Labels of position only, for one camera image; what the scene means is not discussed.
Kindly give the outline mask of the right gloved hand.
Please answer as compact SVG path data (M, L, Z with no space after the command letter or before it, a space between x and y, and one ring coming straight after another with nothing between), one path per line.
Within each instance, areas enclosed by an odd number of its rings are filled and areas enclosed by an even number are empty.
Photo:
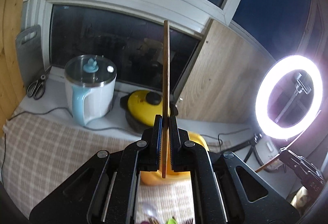
M301 216L303 216L314 204L318 196L318 193L313 193L303 186L296 192L290 204L299 212Z

